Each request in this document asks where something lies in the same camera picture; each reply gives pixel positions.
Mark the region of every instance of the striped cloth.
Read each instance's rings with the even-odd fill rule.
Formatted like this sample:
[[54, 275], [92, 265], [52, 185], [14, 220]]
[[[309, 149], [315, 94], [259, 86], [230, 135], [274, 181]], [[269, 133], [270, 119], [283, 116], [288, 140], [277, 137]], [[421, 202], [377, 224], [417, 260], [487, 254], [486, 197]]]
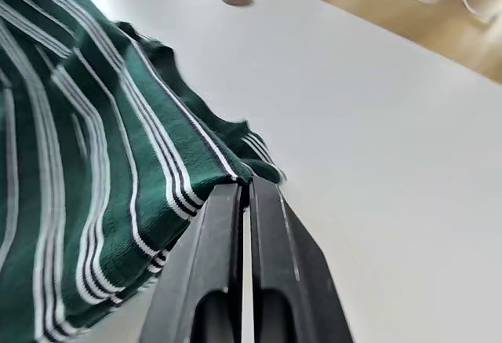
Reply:
[[0, 341], [66, 341], [155, 276], [215, 184], [279, 182], [173, 51], [90, 0], [0, 0]]

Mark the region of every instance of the cable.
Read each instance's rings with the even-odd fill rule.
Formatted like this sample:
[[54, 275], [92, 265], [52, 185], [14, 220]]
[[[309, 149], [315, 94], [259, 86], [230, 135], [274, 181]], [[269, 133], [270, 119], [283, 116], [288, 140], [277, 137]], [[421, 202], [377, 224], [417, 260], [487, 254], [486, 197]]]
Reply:
[[465, 8], [467, 8], [467, 11], [472, 13], [474, 16], [479, 17], [480, 19], [491, 20], [497, 16], [496, 13], [480, 13], [480, 12], [476, 11], [474, 8], [471, 7], [471, 5], [467, 2], [467, 0], [462, 0], [462, 2], [464, 4]]

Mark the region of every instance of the wooden floor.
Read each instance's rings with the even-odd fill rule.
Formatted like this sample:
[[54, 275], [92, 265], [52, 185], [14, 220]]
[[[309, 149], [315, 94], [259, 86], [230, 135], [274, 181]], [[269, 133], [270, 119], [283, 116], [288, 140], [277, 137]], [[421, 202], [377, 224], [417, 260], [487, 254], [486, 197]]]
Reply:
[[[461, 0], [441, 0], [434, 5], [415, 0], [323, 1], [502, 82], [501, 18], [482, 22]], [[502, 0], [469, 1], [476, 9], [502, 9]]]

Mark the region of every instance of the white tabletop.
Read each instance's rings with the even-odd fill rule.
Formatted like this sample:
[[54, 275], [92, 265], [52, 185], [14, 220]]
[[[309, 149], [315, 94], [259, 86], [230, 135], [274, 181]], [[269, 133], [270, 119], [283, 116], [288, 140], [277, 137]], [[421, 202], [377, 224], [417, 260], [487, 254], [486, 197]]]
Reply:
[[255, 1], [94, 0], [263, 135], [355, 341], [502, 341], [501, 88], [319, 0]]

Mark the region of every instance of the white stripe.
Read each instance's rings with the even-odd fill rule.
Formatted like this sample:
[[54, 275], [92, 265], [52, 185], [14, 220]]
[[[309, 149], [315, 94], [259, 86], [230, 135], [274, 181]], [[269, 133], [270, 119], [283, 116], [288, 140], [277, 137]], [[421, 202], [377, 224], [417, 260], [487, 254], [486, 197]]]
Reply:
[[163, 267], [163, 266], [166, 264], [166, 261], [163, 261], [163, 260], [162, 260], [162, 259], [160, 259], [159, 257], [155, 257], [155, 258], [154, 258], [154, 262], [155, 262], [157, 265], [161, 266], [161, 267]]
[[75, 137], [77, 138], [80, 153], [84, 159], [87, 159], [87, 147], [85, 146], [84, 134], [82, 133], [82, 128], [78, 122], [78, 118], [75, 114], [72, 114], [71, 120], [73, 121], [73, 126], [75, 127]]
[[42, 47], [40, 47], [39, 45], [35, 45], [35, 48], [36, 48], [37, 52], [40, 54], [40, 57], [44, 61], [47, 68], [52, 72], [54, 69], [53, 62], [51, 62], [51, 60], [49, 59], [47, 54], [45, 54], [44, 50], [42, 50]]
[[124, 126], [124, 122], [122, 120], [122, 116], [120, 115], [120, 111], [117, 106], [117, 101], [115, 100], [113, 94], [110, 90], [103, 84], [100, 77], [96, 74], [87, 60], [84, 58], [80, 50], [74, 49], [77, 58], [84, 65], [85, 69], [94, 77], [96, 82], [100, 85], [101, 89], [106, 93], [108, 100], [111, 103], [111, 107], [115, 114], [115, 119], [117, 120], [118, 129], [120, 131], [120, 135], [122, 137], [122, 143], [125, 147], [125, 153], [127, 154], [127, 159], [129, 161], [129, 168], [131, 169], [131, 175], [133, 179], [133, 192], [131, 195], [131, 200], [129, 203], [129, 212], [131, 213], [131, 220], [133, 221], [133, 237], [136, 244], [145, 252], [146, 255], [153, 257], [156, 254], [156, 251], [151, 249], [140, 237], [139, 229], [137, 226], [137, 215], [136, 215], [136, 197], [138, 192], [138, 172], [136, 168], [136, 162], [134, 161], [133, 150], [131, 149], [131, 144], [129, 142], [129, 138], [127, 135], [126, 127]]
[[65, 30], [72, 38], [75, 38], [75, 35], [73, 34], [72, 31], [66, 26], [65, 24], [61, 23], [57, 18], [50, 16], [46, 11], [44, 11], [39, 5], [36, 5], [34, 2], [31, 0], [22, 0], [26, 4], [28, 4], [31, 8], [36, 10], [37, 12], [41, 13], [43, 16], [47, 17], [49, 20], [51, 20], [53, 23], [56, 25], [60, 26], [63, 30]]
[[[140, 101], [143, 101], [146, 104], [144, 97], [137, 90], [137, 87], [134, 84], [134, 82], [129, 74], [129, 71], [126, 68], [122, 68], [123, 59], [121, 58], [117, 49], [114, 47], [113, 43], [107, 37], [106, 33], [103, 31], [103, 29], [101, 29], [99, 24], [97, 24], [97, 22], [80, 5], [73, 2], [72, 0], [53, 0], [53, 1], [56, 4], [58, 4], [59, 6], [63, 7], [64, 9], [68, 10], [68, 12], [88, 31], [90, 37], [94, 40], [94, 42], [96, 43], [96, 46], [100, 49], [100, 51], [103, 53], [103, 55], [108, 59], [111, 66], [118, 73], [123, 72], [123, 74], [125, 76], [125, 85], [128, 88], [133, 89], [134, 93], [139, 94], [138, 97], [139, 97]], [[157, 129], [165, 140], [169, 140], [169, 137], [168, 137], [167, 133], [165, 132], [162, 125], [160, 125], [160, 127], [157, 126]], [[166, 156], [168, 159], [170, 159], [169, 153], [164, 153], [163, 155]], [[179, 163], [179, 166], [180, 166], [180, 169], [182, 170], [182, 176], [183, 176], [184, 164]], [[175, 180], [176, 180], [176, 175], [177, 175], [176, 169], [173, 169], [173, 172], [175, 174]], [[186, 193], [195, 201], [195, 203], [198, 205], [202, 204], [202, 200], [199, 199], [198, 197], [196, 197], [194, 192], [191, 190], [190, 181], [186, 178], [184, 180], [184, 185], [185, 185]], [[178, 192], [180, 192], [180, 187], [176, 187], [176, 190]], [[177, 197], [181, 202], [185, 201], [184, 196], [181, 193]]]
[[[37, 51], [39, 51], [40, 55], [42, 56], [42, 59], [44, 59], [45, 63], [47, 64], [47, 66], [49, 67], [49, 69], [51, 70], [51, 73], [52, 73], [53, 72], [53, 65], [50, 62], [49, 58], [46, 56], [44, 51], [39, 48], [39, 46], [36, 46], [36, 47], [37, 47]], [[83, 142], [83, 138], [82, 138], [82, 147], [86, 148], [85, 143]], [[96, 162], [91, 162], [91, 168], [92, 168], [92, 174], [93, 174], [93, 180], [92, 180], [93, 192], [94, 192], [95, 188], [100, 187], [103, 184], [106, 184], [106, 181], [102, 182], [101, 179], [96, 179], [96, 177], [95, 177], [96, 175], [101, 175], [103, 173], [100, 170], [99, 165], [106, 165], [106, 161], [103, 161], [103, 163], [101, 161], [99, 161], [98, 166], [96, 165]], [[98, 198], [102, 201], [102, 203], [105, 203], [106, 199], [103, 199], [103, 197], [106, 198], [106, 192], [104, 192], [103, 190], [100, 190], [97, 192], [97, 194], [98, 194]], [[99, 247], [99, 241], [100, 241], [99, 230], [98, 230], [98, 227], [96, 226], [96, 224], [93, 224], [93, 223], [95, 223], [96, 219], [99, 220], [100, 206], [101, 206], [101, 204], [98, 199], [91, 198], [91, 205], [89, 208], [89, 216], [88, 216], [87, 221], [85, 222], [84, 229], [82, 231], [82, 235], [81, 235], [81, 239], [80, 239], [80, 245], [81, 245], [81, 247], [83, 245], [83, 247], [85, 249], [81, 250], [79, 252], [79, 257], [78, 257], [79, 263], [77, 265], [77, 271], [76, 271], [76, 275], [75, 275], [77, 287], [78, 287], [78, 290], [80, 291], [79, 293], [81, 294], [82, 298], [90, 304], [97, 304], [108, 296], [108, 293], [104, 293], [96, 285], [94, 278], [92, 277], [91, 268], [90, 268], [90, 264], [89, 264], [91, 261], [90, 258], [95, 253], [95, 250], [94, 250], [95, 235], [97, 237], [97, 245]], [[91, 248], [87, 247], [87, 240], [90, 241]], [[87, 265], [86, 267], [82, 264], [82, 262], [80, 262], [80, 261], [84, 261], [84, 258], [85, 258], [84, 263], [85, 263], [85, 265]], [[95, 269], [94, 274], [98, 279], [100, 279], [99, 275], [97, 275], [99, 273], [100, 273], [100, 268]], [[90, 294], [89, 291], [85, 288], [84, 283], [83, 283], [84, 280], [86, 280], [88, 287], [96, 295], [96, 297], [93, 296], [92, 294]], [[115, 292], [120, 289], [123, 289], [123, 288], [117, 288], [117, 287], [112, 288], [112, 290], [109, 290], [109, 293]]]
[[138, 55], [140, 56], [141, 60], [144, 62], [144, 64], [147, 66], [147, 69], [149, 70], [150, 74], [154, 77], [154, 79], [157, 81], [157, 83], [164, 89], [164, 91], [167, 93], [168, 96], [171, 97], [171, 100], [178, 106], [178, 108], [185, 114], [185, 116], [190, 120], [190, 122], [195, 126], [197, 131], [206, 139], [206, 142], [209, 144], [209, 146], [212, 148], [213, 152], [216, 154], [218, 159], [220, 160], [220, 163], [223, 165], [224, 169], [230, 174], [231, 178], [233, 181], [237, 180], [237, 174], [235, 174], [234, 170], [231, 168], [230, 163], [227, 161], [225, 158], [223, 152], [218, 148], [216, 143], [211, 139], [209, 134], [202, 128], [200, 123], [198, 122], [197, 119], [192, 115], [190, 111], [184, 106], [183, 103], [181, 103], [178, 100], [178, 97], [174, 94], [174, 92], [164, 83], [163, 80], [161, 80], [157, 72], [153, 69], [151, 66], [150, 62], [148, 59], [146, 59], [145, 55], [143, 54], [143, 51], [139, 48], [136, 42], [133, 41], [133, 46], [136, 49]]
[[260, 139], [258, 139], [256, 135], [254, 135], [253, 133], [248, 133], [246, 137], [250, 139], [254, 144], [256, 144], [256, 146], [261, 150], [261, 152], [265, 155], [265, 158], [268, 159], [269, 162], [274, 163], [267, 146]]
[[17, 147], [16, 147], [16, 112], [12, 85], [0, 69], [0, 81], [3, 85], [5, 96], [5, 136], [6, 136], [6, 158], [5, 165], [7, 172], [7, 214], [5, 217], [5, 233], [2, 245], [0, 245], [0, 272], [2, 271], [5, 259], [13, 244], [17, 230], [17, 214], [19, 212], [19, 180], [17, 175]]
[[247, 138], [247, 137], [242, 137], [241, 140], [251, 147], [251, 149], [256, 153], [256, 155], [260, 158], [261, 161], [265, 162], [269, 166], [273, 167], [277, 172], [279, 172], [277, 166], [268, 162], [268, 160], [265, 158], [265, 156], [261, 153], [260, 149], [256, 147], [254, 142], [249, 140], [249, 138]]
[[60, 340], [64, 337], [54, 330], [54, 313], [56, 322], [66, 334], [74, 334], [77, 330], [64, 320], [60, 287], [56, 285], [61, 281], [63, 247], [60, 244], [65, 223], [64, 183], [59, 143], [44, 86], [26, 55], [2, 23], [0, 23], [0, 39], [26, 83], [37, 134], [41, 215], [33, 272], [35, 339], [43, 338], [45, 328], [51, 331], [55, 339]]
[[113, 302], [114, 304], [121, 304], [123, 302], [123, 300], [117, 296], [115, 296], [114, 294], [111, 294], [110, 295], [110, 300], [111, 302]]
[[[159, 144], [159, 147], [162, 152], [162, 157], [164, 159], [167, 159], [169, 165], [169, 168], [166, 168], [166, 170], [169, 172], [169, 169], [173, 171], [173, 178], [174, 178], [174, 191], [171, 191], [171, 194], [174, 198], [174, 195], [176, 193], [177, 198], [180, 200], [180, 202], [183, 204], [183, 206], [191, 211], [194, 215], [196, 215], [196, 211], [198, 210], [196, 207], [193, 207], [190, 203], [187, 202], [185, 199], [184, 195], [181, 192], [181, 182], [184, 184], [184, 190], [188, 194], [189, 197], [191, 197], [192, 200], [197, 199], [199, 201], [200, 206], [202, 206], [202, 201], [199, 199], [194, 192], [191, 189], [191, 183], [190, 181], [186, 182], [186, 179], [189, 178], [187, 169], [185, 168], [183, 161], [181, 160], [180, 155], [174, 148], [174, 143], [171, 141], [169, 135], [167, 132], [164, 130], [164, 127], [160, 123], [160, 121], [157, 118], [157, 115], [151, 110], [150, 105], [147, 103], [147, 101], [144, 99], [144, 96], [140, 93], [140, 91], [137, 89], [137, 87], [133, 84], [132, 79], [127, 78], [125, 80], [125, 83], [129, 83], [129, 88], [130, 90], [133, 91], [132, 99], [140, 106], [140, 110], [144, 113], [144, 117], [146, 119], [146, 122], [149, 123], [149, 126], [153, 129], [153, 134], [155, 136], [155, 139], [157, 140], [157, 143]], [[183, 178], [183, 180], [180, 179], [180, 174], [178, 173], [178, 170], [176, 168], [175, 164], [175, 159], [173, 158], [172, 154], [174, 155], [175, 159], [177, 158], [179, 160], [178, 165], [180, 166], [181, 170], [181, 176], [186, 177]]]
[[173, 194], [173, 179], [171, 178], [169, 174], [169, 169], [167, 166], [167, 163], [164, 159], [164, 155], [162, 154], [161, 148], [158, 145], [158, 142], [156, 140], [156, 137], [158, 136], [157, 133], [152, 131], [151, 127], [149, 126], [147, 120], [145, 120], [145, 115], [144, 113], [144, 108], [141, 106], [141, 104], [136, 104], [136, 98], [134, 96], [134, 93], [131, 93], [129, 88], [125, 85], [124, 79], [121, 75], [121, 87], [125, 91], [125, 96], [127, 97], [127, 100], [129, 101], [129, 104], [131, 105], [131, 108], [133, 108], [134, 112], [136, 113], [136, 116], [138, 119], [141, 121], [141, 124], [143, 126], [143, 129], [145, 133], [147, 134], [148, 140], [150, 141], [151, 146], [154, 149], [155, 154], [157, 155], [157, 159], [160, 162], [162, 172], [164, 173], [164, 178], [166, 179], [166, 200], [167, 203], [171, 206], [171, 208], [176, 212], [176, 214], [185, 219], [189, 220], [191, 216], [184, 212], [182, 209], [179, 208], [178, 204], [176, 203], [176, 200], [174, 199], [174, 194]]
[[148, 271], [156, 274], [157, 272], [160, 272], [162, 268], [155, 267], [154, 265], [149, 265], [148, 266]]
[[46, 44], [59, 57], [67, 57], [69, 55], [70, 52], [65, 45], [45, 33], [40, 27], [34, 25], [26, 17], [21, 16], [16, 10], [10, 8], [2, 1], [0, 1], [0, 15], [35, 41]]
[[[85, 279], [91, 291], [97, 296], [92, 297], [83, 286], [83, 278], [78, 278], [79, 291], [89, 303], [99, 303], [108, 296], [109, 293], [117, 292], [122, 287], [112, 286], [104, 277], [100, 267], [99, 256], [103, 248], [103, 216], [107, 208], [110, 196], [110, 160], [107, 153], [107, 140], [104, 132], [104, 125], [98, 111], [85, 98], [82, 91], [75, 84], [71, 76], [64, 68], [57, 68], [53, 73], [53, 81], [73, 104], [74, 108], [84, 118], [89, 132], [90, 141], [90, 161], [93, 169], [91, 207], [81, 236], [81, 247], [78, 257], [78, 268], [84, 261], [85, 250], [88, 255], [85, 258], [83, 268]], [[90, 245], [87, 247], [86, 239], [89, 237]], [[97, 277], [100, 285], [107, 291], [101, 291], [94, 282], [92, 273]]]
[[274, 160], [272, 160], [272, 157], [268, 153], [267, 147], [258, 138], [256, 138], [252, 134], [247, 134], [241, 139], [254, 150], [254, 152], [258, 155], [258, 157], [260, 157], [263, 162], [266, 162], [268, 165], [272, 166], [283, 180], [286, 179], [284, 172], [279, 169], [275, 165]]

